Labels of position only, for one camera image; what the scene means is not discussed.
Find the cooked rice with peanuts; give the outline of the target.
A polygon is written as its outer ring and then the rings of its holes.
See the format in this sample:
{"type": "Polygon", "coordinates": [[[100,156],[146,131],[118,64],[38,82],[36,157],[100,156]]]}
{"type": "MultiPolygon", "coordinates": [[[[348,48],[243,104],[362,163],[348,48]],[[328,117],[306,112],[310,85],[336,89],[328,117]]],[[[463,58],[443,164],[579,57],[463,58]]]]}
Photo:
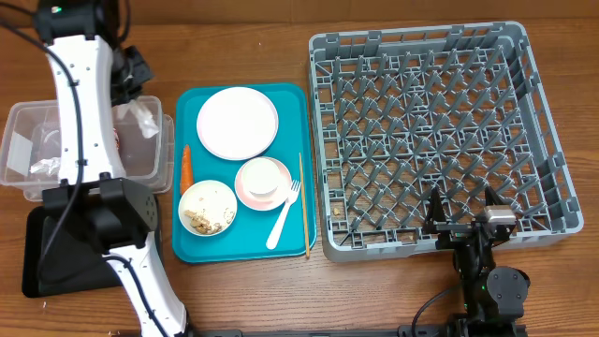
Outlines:
{"type": "Polygon", "coordinates": [[[226,200],[200,197],[183,208],[183,215],[191,228],[205,236],[218,234],[233,222],[237,210],[235,203],[226,200]]]}

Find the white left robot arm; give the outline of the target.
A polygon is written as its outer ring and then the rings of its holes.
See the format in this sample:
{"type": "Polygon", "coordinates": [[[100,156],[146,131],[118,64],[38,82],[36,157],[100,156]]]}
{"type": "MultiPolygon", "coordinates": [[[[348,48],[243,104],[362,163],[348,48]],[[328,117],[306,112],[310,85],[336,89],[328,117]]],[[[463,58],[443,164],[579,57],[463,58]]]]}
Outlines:
{"type": "Polygon", "coordinates": [[[59,186],[42,193],[57,227],[88,244],[119,277],[144,336],[191,330],[174,293],[155,232],[153,191],[129,180],[117,147],[112,109],[139,97],[153,74],[139,51],[122,45],[116,1],[41,1],[33,15],[49,57],[61,127],[59,186]]]}

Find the white tissue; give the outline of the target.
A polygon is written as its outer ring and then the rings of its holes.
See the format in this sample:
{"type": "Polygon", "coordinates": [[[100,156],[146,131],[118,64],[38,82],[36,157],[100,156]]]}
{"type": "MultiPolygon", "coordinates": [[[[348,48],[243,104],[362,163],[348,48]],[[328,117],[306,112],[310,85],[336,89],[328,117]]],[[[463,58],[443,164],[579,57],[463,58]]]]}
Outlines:
{"type": "Polygon", "coordinates": [[[141,135],[145,139],[150,139],[159,132],[159,127],[153,119],[153,114],[137,99],[132,99],[128,103],[119,105],[116,111],[118,120],[122,120],[130,112],[135,117],[141,135]]]}

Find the orange carrot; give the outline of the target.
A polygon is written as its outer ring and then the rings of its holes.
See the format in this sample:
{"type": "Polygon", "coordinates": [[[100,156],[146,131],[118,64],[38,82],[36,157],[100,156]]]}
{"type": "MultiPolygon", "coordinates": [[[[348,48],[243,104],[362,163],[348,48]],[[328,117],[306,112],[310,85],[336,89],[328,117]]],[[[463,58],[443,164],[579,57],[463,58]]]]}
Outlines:
{"type": "Polygon", "coordinates": [[[181,169],[180,194],[183,195],[195,183],[189,145],[183,148],[181,169]]]}

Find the white bowl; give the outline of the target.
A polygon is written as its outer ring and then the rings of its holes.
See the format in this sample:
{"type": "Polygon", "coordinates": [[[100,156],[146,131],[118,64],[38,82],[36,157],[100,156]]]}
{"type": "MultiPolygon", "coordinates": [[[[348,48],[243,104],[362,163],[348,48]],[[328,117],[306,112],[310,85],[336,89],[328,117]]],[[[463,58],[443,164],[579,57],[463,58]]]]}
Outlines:
{"type": "Polygon", "coordinates": [[[206,180],[193,184],[181,196],[178,215],[183,227],[199,237],[226,231],[234,222],[238,201],[226,184],[206,180]]]}

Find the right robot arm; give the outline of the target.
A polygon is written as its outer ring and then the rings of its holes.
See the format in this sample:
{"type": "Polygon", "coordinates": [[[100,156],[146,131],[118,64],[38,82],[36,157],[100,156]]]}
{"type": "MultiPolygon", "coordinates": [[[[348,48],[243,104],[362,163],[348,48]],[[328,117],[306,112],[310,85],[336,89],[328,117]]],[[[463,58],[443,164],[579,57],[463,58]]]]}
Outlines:
{"type": "Polygon", "coordinates": [[[516,321],[524,314],[523,303],[531,285],[521,270],[496,265],[492,249],[508,242],[516,227],[516,215],[490,187],[486,206],[470,223],[447,220],[441,196],[433,188],[423,231],[435,234],[438,250],[453,252],[464,298],[463,315],[453,315],[440,328],[442,336],[523,336],[516,321]]]}

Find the white paper napkin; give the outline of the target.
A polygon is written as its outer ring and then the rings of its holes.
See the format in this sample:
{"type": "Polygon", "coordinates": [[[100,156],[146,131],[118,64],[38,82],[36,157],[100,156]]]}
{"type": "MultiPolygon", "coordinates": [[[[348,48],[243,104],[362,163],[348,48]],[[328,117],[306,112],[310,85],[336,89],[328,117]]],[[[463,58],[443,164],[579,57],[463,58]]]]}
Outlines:
{"type": "Polygon", "coordinates": [[[39,160],[30,167],[29,171],[31,174],[45,174],[46,176],[51,177],[58,173],[60,166],[61,158],[52,157],[39,160]]]}

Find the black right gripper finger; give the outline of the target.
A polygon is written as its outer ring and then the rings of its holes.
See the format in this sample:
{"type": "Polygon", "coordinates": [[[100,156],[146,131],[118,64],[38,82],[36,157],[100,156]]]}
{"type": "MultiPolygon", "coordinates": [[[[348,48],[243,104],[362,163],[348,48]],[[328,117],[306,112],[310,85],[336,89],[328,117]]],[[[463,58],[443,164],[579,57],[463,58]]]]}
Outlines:
{"type": "Polygon", "coordinates": [[[429,208],[425,219],[426,225],[432,225],[433,223],[445,223],[446,214],[443,208],[439,189],[437,187],[432,188],[429,197],[429,208]]]}
{"type": "Polygon", "coordinates": [[[486,198],[486,206],[489,206],[489,205],[507,205],[500,198],[500,196],[497,194],[497,192],[492,187],[490,187],[490,186],[487,186],[485,188],[485,198],[486,198]]]}

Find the white cup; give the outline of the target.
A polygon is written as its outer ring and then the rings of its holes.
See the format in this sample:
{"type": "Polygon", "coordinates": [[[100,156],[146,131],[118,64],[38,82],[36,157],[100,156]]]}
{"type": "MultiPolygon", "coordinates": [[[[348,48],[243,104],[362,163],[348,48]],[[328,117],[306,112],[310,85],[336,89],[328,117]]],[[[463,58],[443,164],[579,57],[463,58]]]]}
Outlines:
{"type": "Polygon", "coordinates": [[[278,187],[280,170],[266,157],[258,157],[248,161],[241,171],[241,182],[244,188],[256,196],[272,194],[278,187]]]}

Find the red snack wrapper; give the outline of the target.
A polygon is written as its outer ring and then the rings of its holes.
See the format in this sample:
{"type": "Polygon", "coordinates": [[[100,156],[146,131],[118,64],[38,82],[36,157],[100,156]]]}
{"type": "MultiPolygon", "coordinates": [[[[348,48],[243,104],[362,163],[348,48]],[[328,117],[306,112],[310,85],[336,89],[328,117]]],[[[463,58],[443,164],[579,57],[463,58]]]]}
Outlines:
{"type": "Polygon", "coordinates": [[[114,133],[114,139],[115,139],[116,149],[117,149],[117,151],[120,151],[120,138],[118,136],[118,133],[117,133],[116,129],[113,129],[113,133],[114,133]]]}

